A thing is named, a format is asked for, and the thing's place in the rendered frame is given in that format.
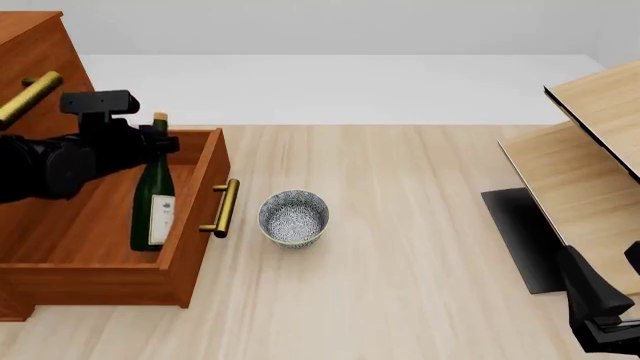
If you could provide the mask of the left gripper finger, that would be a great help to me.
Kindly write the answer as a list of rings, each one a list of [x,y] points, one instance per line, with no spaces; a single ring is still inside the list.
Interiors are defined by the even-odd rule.
[[[171,154],[180,150],[178,137],[158,129],[145,130],[145,145],[150,152],[157,154]]]

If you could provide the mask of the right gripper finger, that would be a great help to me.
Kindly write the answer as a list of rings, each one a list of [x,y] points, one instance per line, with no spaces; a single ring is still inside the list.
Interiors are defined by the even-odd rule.
[[[640,275],[640,240],[633,242],[624,252],[628,263]]]
[[[557,262],[566,287],[571,322],[619,317],[635,302],[609,284],[573,246],[564,246]]]

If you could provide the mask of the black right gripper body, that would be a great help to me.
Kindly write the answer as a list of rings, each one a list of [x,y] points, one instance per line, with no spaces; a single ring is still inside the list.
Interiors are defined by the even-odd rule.
[[[569,320],[570,328],[586,353],[640,355],[640,320],[605,317]]]

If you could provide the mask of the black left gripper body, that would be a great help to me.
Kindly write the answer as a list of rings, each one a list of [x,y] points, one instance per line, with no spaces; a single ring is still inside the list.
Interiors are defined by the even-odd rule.
[[[102,137],[102,173],[116,173],[144,163],[142,132],[127,123],[110,123]]]

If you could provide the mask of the dark green wine bottle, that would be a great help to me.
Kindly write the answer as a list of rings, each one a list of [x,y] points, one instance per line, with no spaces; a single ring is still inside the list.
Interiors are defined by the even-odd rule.
[[[146,164],[135,189],[130,230],[133,251],[159,251],[174,221],[175,188],[167,152]]]

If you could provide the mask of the open wooden drawer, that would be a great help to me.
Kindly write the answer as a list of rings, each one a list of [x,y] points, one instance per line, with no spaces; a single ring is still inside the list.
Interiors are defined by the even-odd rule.
[[[160,251],[129,245],[140,168],[90,182],[72,200],[0,205],[0,321],[26,320],[38,305],[187,307],[230,172],[223,132],[179,131],[170,155],[176,210]]]

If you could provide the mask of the closed wooden drawer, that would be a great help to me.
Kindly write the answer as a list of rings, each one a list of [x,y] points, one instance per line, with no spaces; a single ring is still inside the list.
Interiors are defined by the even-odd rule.
[[[33,44],[15,38],[0,45],[0,106],[25,89],[23,79],[41,77],[50,71],[61,75],[62,85],[9,128],[0,126],[0,134],[44,139],[77,131],[75,116],[59,110],[60,96],[93,87],[71,41],[63,36],[37,40]]]

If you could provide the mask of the wooden cabinet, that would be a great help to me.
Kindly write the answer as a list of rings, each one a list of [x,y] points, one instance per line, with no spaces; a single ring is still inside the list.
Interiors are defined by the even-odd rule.
[[[0,45],[15,38],[28,44],[56,36],[70,40],[61,17],[59,11],[0,11]],[[0,322],[23,322],[33,314],[41,292],[23,287],[18,276],[23,269],[49,265],[51,251],[95,188],[86,185],[72,200],[0,204]]]

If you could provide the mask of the pale wooden rack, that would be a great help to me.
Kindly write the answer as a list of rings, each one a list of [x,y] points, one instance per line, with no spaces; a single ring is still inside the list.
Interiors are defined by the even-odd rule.
[[[545,90],[567,122],[498,141],[566,245],[640,296],[625,251],[640,241],[640,59]]]

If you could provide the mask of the blue patterned bowl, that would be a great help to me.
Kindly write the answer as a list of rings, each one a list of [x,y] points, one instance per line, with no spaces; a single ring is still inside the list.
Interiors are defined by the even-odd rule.
[[[268,197],[257,213],[263,235],[280,248],[298,250],[317,242],[328,227],[329,207],[311,191],[292,189]]]

